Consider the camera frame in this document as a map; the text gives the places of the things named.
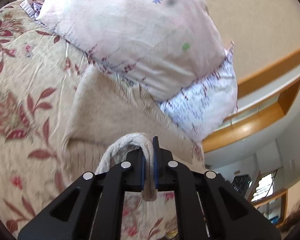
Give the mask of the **beige cable-knit sweater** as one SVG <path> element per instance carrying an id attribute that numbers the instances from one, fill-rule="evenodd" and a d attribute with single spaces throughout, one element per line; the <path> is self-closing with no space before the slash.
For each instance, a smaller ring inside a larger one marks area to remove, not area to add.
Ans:
<path id="1" fill-rule="evenodd" d="M 74 181 L 85 171 L 107 172 L 129 151 L 141 148 L 146 158 L 143 197 L 155 200 L 153 137 L 190 169 L 205 171 L 201 144 L 191 141 L 146 89 L 89 65 L 68 115 L 62 143 L 63 173 L 68 181 Z"/>

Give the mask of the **blue lavender print pillow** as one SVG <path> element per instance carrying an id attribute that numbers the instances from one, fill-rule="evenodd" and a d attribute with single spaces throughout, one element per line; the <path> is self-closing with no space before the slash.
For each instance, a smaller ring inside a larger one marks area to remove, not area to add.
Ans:
<path id="1" fill-rule="evenodd" d="M 195 142 L 205 139 L 237 111 L 234 43 L 224 52 L 224 61 L 213 72 L 180 88 L 172 98 L 157 100 L 161 111 Z"/>

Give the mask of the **cream floral bedspread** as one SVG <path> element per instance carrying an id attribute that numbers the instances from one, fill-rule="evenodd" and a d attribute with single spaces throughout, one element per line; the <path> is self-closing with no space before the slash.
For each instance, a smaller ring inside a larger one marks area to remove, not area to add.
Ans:
<path id="1" fill-rule="evenodd" d="M 62 139 L 88 58 L 33 21 L 16 0 L 0 9 L 0 222 L 35 239 L 28 222 L 71 181 Z"/>

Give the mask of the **pink floral pillow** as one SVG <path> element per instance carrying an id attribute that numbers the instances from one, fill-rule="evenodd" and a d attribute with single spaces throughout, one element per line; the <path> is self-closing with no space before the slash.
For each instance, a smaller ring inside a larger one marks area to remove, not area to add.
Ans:
<path id="1" fill-rule="evenodd" d="M 205 0 L 45 0 L 38 18 L 159 101 L 225 58 Z"/>

